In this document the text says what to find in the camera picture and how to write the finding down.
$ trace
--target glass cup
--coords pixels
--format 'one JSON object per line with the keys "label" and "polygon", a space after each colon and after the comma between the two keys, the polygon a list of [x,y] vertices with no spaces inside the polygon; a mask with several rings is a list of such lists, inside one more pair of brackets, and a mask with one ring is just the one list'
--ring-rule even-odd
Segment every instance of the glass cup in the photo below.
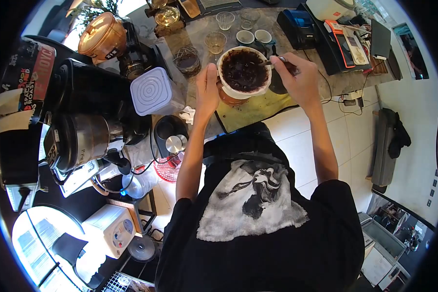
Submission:
{"label": "glass cup", "polygon": [[204,43],[212,54],[219,54],[227,43],[227,38],[222,32],[213,31],[206,35]]}
{"label": "glass cup", "polygon": [[227,11],[219,12],[216,14],[216,20],[220,29],[228,30],[234,23],[235,15]]}
{"label": "glass cup", "polygon": [[186,77],[192,77],[201,71],[198,51],[193,47],[181,47],[174,55],[174,65]]}
{"label": "glass cup", "polygon": [[260,19],[260,12],[253,8],[244,8],[240,10],[240,26],[243,29],[251,30],[255,23]]}
{"label": "glass cup", "polygon": [[172,6],[166,6],[154,15],[154,20],[158,25],[169,26],[180,19],[180,11]]}
{"label": "glass cup", "polygon": [[167,5],[168,0],[147,0],[147,3],[153,8],[153,9],[159,9]]}

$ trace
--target hand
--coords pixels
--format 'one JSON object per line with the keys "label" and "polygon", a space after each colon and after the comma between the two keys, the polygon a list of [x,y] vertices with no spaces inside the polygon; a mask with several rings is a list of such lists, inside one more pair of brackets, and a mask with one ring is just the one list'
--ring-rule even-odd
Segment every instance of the hand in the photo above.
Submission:
{"label": "hand", "polygon": [[207,125],[219,105],[219,91],[216,86],[216,65],[209,63],[196,76],[196,112],[193,124]]}
{"label": "hand", "polygon": [[300,71],[298,75],[292,76],[278,57],[272,55],[269,60],[281,76],[282,84],[287,92],[308,115],[312,108],[321,105],[318,92],[318,67],[315,63],[292,53],[285,53],[282,56],[297,67]]}

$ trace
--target white ceramic cup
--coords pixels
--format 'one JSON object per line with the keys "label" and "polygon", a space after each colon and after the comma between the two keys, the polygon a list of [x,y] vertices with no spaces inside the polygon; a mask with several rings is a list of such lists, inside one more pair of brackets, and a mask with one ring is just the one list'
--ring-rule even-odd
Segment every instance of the white ceramic cup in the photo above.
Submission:
{"label": "white ceramic cup", "polygon": [[273,40],[273,37],[271,36],[271,34],[264,29],[257,30],[255,32],[255,38],[257,40],[260,40],[263,44],[267,44]]}
{"label": "white ceramic cup", "polygon": [[241,30],[237,32],[235,37],[237,38],[237,41],[242,44],[251,44],[255,41],[255,36],[251,31],[248,30]]}
{"label": "white ceramic cup", "polygon": [[223,85],[222,90],[228,96],[235,98],[236,100],[245,100],[247,98],[250,98],[251,96],[257,96],[257,95],[262,95],[262,94],[266,93],[269,85],[271,84],[271,66],[264,66],[264,68],[266,69],[267,75],[268,75],[268,79],[266,80],[264,85],[255,89],[255,90],[252,90],[252,91],[243,92],[243,91],[235,90],[232,87],[230,87],[230,85],[228,85],[227,82],[224,80],[224,76],[222,75],[222,60],[225,57],[227,57],[230,52],[232,52],[234,50],[251,51],[251,52],[258,54],[258,56],[260,57],[260,59],[263,62],[268,61],[268,59],[262,53],[260,53],[258,50],[255,50],[255,49],[249,48],[249,47],[239,46],[239,47],[231,48],[230,50],[226,51],[224,54],[222,54],[222,56],[220,56],[218,63],[217,63],[219,78],[220,78],[222,85]]}

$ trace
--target black t-shirt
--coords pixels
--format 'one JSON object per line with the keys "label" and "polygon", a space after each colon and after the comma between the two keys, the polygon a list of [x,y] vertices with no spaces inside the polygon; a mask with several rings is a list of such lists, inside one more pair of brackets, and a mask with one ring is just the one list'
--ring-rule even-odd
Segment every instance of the black t-shirt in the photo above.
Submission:
{"label": "black t-shirt", "polygon": [[[336,292],[356,280],[364,245],[346,183],[326,181],[307,200],[284,153],[260,137],[219,137],[204,153],[219,159],[197,199],[174,207],[157,291]],[[238,153],[247,159],[221,158]]]}

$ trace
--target marble countertop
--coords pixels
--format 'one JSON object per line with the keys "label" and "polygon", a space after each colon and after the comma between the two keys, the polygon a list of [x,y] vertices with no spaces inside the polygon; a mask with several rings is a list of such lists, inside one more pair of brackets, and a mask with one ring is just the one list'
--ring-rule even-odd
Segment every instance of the marble countertop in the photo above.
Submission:
{"label": "marble countertop", "polygon": [[[206,16],[199,20],[195,20],[187,23],[186,27],[175,32],[174,34],[157,38],[154,35],[154,28],[156,27],[156,22],[153,17],[147,17],[144,9],[146,6],[142,6],[136,9],[128,15],[135,28],[139,31],[138,35],[140,41],[146,45],[157,45],[169,67],[172,74],[173,81],[179,86],[182,93],[186,96],[186,104],[192,108],[196,107],[196,96],[195,96],[195,77],[185,78],[183,74],[175,67],[172,58],[173,55],[183,46],[193,46],[195,47],[201,59],[202,67],[205,67],[208,63],[216,63],[219,55],[213,55],[209,52],[204,44],[205,36],[212,31],[220,31],[224,33],[227,37],[227,43],[225,45],[224,51],[236,47],[237,41],[235,35],[238,31],[242,30],[240,27],[240,17],[239,11],[233,12],[235,15],[235,21],[232,27],[227,31],[222,31],[216,21],[216,16]],[[301,58],[306,58],[302,50],[295,51],[292,48],[291,43],[287,39],[286,35],[282,31],[279,24],[277,24],[277,15],[280,11],[285,8],[262,8],[258,9],[260,11],[261,17],[251,30],[251,32],[257,29],[265,29],[271,33],[274,40],[276,40],[276,52],[278,55],[284,54],[286,52],[292,51]],[[326,70],[321,62],[321,59],[316,52],[313,50],[305,51],[308,58],[318,65],[319,71],[323,74],[329,84],[331,85],[332,96],[338,96],[343,93],[349,93],[351,91],[362,89],[365,82],[365,75],[362,72],[351,72],[351,73],[340,73],[332,76],[327,76]],[[119,71],[119,65],[117,60],[109,60],[100,64],[100,67],[108,69],[113,72]],[[370,75],[368,76],[366,87],[377,85],[384,82],[389,82],[394,80],[390,73],[381,75]],[[330,97],[330,92],[326,81],[319,75],[319,92],[321,99],[327,99]],[[161,118],[161,116],[153,115],[153,125]],[[210,138],[215,135],[221,134],[223,132],[219,121],[216,116],[213,115],[209,121],[208,127],[206,129],[205,138]],[[130,156],[132,165],[134,167],[149,163],[152,160],[152,154],[149,148],[149,139],[144,139],[140,143],[134,146],[126,147],[126,152]]]}

